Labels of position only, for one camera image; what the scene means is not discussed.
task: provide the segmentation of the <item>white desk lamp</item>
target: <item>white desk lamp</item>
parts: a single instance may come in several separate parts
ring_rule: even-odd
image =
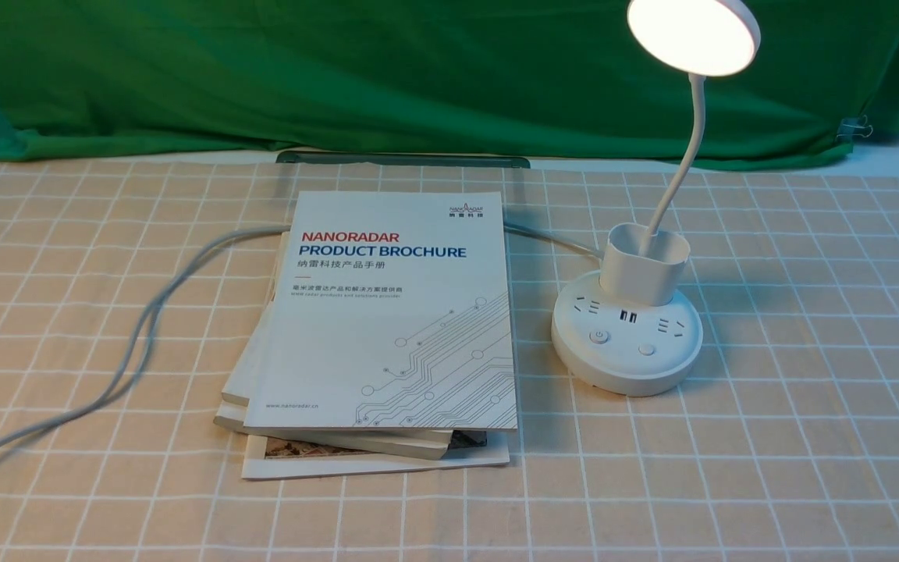
[[[744,70],[759,50],[761,34],[740,0],[632,0],[627,21],[654,58],[688,72],[692,138],[650,224],[613,227],[602,270],[560,292],[552,338],[574,376],[611,392],[651,396],[688,376],[703,339],[695,306],[677,290],[689,244],[680,234],[659,230],[659,224],[702,142],[706,77]]]

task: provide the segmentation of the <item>gray cable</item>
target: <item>gray cable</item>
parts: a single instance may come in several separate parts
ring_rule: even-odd
[[[540,240],[553,242],[554,244],[559,244],[560,246],[568,246],[568,248],[571,248],[572,250],[584,252],[590,256],[602,259],[601,251],[596,250],[595,248],[589,248],[589,246],[585,246],[584,244],[581,244],[581,242],[575,242],[574,240],[562,238],[560,236],[557,236],[556,234],[546,232],[545,230],[539,230],[528,226],[522,226],[521,224],[515,224],[511,221],[506,221],[506,231],[513,232],[514,234],[520,234],[521,236],[528,236],[529,238],[539,238]]]
[[[592,254],[592,256],[596,256],[599,258],[602,257],[595,249],[588,248],[588,246],[582,245],[578,242],[559,238],[557,236],[554,236],[553,234],[550,234],[549,232],[510,223],[509,221],[506,221],[506,224],[504,224],[504,228],[506,228],[506,231],[514,232],[516,234],[557,242],[564,246],[570,246],[579,251],[588,252],[589,254]],[[95,412],[96,410],[105,408],[106,406],[109,406],[117,400],[120,400],[120,398],[127,394],[127,392],[130,391],[130,389],[138,382],[138,380],[140,380],[140,377],[142,377],[145,372],[147,361],[151,359],[152,349],[154,348],[155,341],[157,339],[158,320],[161,317],[162,309],[165,307],[165,302],[168,301],[168,299],[172,296],[172,293],[174,293],[176,289],[179,288],[179,286],[185,283],[187,279],[189,279],[194,273],[196,273],[197,270],[202,268],[204,264],[210,261],[211,257],[213,257],[215,253],[217,253],[216,251],[220,246],[226,244],[234,244],[236,242],[239,242],[240,240],[246,240],[250,238],[275,236],[283,234],[284,232],[289,230],[289,226],[236,230],[221,235],[208,243],[206,246],[203,246],[203,248],[201,248],[200,251],[193,256],[193,259],[190,260],[188,264],[186,264],[186,267],[184,267],[178,275],[172,278],[172,281],[170,281],[168,285],[165,285],[165,287],[163,287],[162,290],[160,290],[158,294],[155,295],[155,298],[147,303],[147,306],[145,306],[144,310],[140,313],[137,324],[134,325],[134,329],[131,331],[130,341],[127,344],[127,350],[124,352],[124,356],[120,360],[120,364],[117,366],[117,369],[113,374],[113,379],[110,381],[109,386],[106,387],[106,390],[104,390],[98,398],[96,398],[89,404],[82,406],[81,408],[76,408],[52,418],[39,421],[0,438],[0,449],[12,443],[13,441],[17,441],[24,437],[32,436],[35,434],[42,434],[57,429],[65,423],[68,423],[72,420],[77,420],[87,414]],[[134,370],[134,373],[131,375],[130,379],[127,381],[127,384],[120,387],[119,390],[114,392],[114,389],[117,388],[117,385],[120,384],[120,381],[123,379],[124,374],[127,372],[127,366],[131,362],[131,356],[134,354],[134,348],[137,347],[137,340],[140,337],[140,331],[143,330],[146,323],[147,333],[145,335],[144,351],[140,353],[140,360],[138,361],[138,365]]]

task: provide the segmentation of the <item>round button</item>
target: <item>round button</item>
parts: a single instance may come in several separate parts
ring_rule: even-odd
[[[588,334],[588,338],[593,343],[602,344],[602,343],[609,341],[609,332],[607,332],[605,330],[596,330],[596,331]]]

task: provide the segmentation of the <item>flexible gooseneck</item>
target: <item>flexible gooseneck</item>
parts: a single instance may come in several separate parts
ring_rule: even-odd
[[[706,82],[706,77],[698,74],[689,74],[689,82],[692,84],[692,138],[689,139],[688,149],[685,150],[682,163],[678,165],[678,171],[671,178],[668,189],[665,190],[664,196],[661,197],[661,202],[657,204],[657,209],[654,210],[654,216],[650,219],[650,224],[647,225],[645,237],[640,241],[638,255],[642,257],[646,257],[650,252],[650,246],[652,246],[654,237],[657,234],[657,227],[661,224],[661,219],[664,218],[664,213],[668,210],[671,199],[678,192],[678,187],[682,185],[682,181],[685,181],[685,174],[688,174],[689,168],[692,167],[692,162],[695,160],[696,154],[699,153],[699,145],[702,144],[702,135],[706,128],[706,96],[703,90],[703,83]]]

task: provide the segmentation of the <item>black bar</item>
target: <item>black bar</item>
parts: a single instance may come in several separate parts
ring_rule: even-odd
[[[378,166],[452,166],[457,168],[529,168],[525,158],[511,156],[439,156],[428,154],[358,154],[285,150],[278,164],[377,164]]]

